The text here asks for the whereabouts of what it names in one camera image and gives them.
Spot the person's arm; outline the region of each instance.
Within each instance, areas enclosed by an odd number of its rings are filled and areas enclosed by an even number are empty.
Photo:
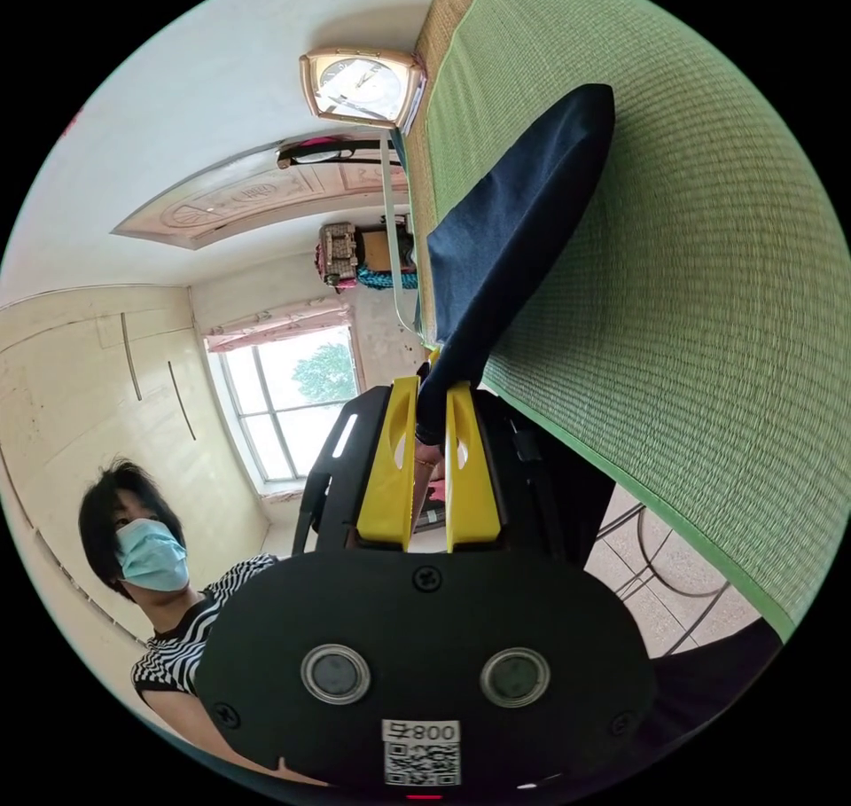
[[[443,460],[441,450],[436,445],[423,445],[417,442],[414,446],[414,500],[411,505],[410,530],[413,533],[419,514],[423,511],[428,495],[428,484],[432,479],[434,468]]]
[[[318,779],[302,777],[300,773],[287,770],[283,759],[277,771],[270,771],[269,768],[254,764],[254,762],[232,750],[222,734],[215,728],[213,721],[207,716],[207,712],[198,697],[178,691],[142,691],[142,699],[178,735],[186,738],[190,744],[199,750],[204,750],[205,753],[210,753],[224,759],[225,762],[238,764],[250,771],[265,773],[271,777],[289,779],[292,782],[303,782],[313,786],[327,785],[327,783],[320,782]]]

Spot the face mask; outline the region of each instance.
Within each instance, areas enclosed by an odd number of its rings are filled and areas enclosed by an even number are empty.
[[[186,550],[162,522],[134,520],[118,531],[124,581],[148,591],[176,592],[189,583]]]

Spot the bed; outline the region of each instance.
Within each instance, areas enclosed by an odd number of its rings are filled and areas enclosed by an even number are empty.
[[[806,156],[725,57],[646,0],[433,0],[418,54],[429,82],[403,146],[423,342],[440,344],[435,231],[550,106],[611,86],[597,188],[484,380],[786,641],[851,509],[851,262]]]

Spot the tree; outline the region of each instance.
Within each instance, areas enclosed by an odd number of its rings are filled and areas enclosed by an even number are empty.
[[[299,392],[310,402],[347,401],[357,394],[355,372],[348,348],[325,344],[306,360],[299,360],[293,371]]]

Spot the striped shirt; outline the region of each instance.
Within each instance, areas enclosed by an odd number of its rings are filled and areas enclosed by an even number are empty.
[[[155,634],[148,641],[148,651],[130,671],[139,696],[143,691],[178,691],[195,696],[195,671],[216,617],[248,579],[279,560],[274,555],[257,555],[240,561],[201,591],[204,598],[171,631]]]

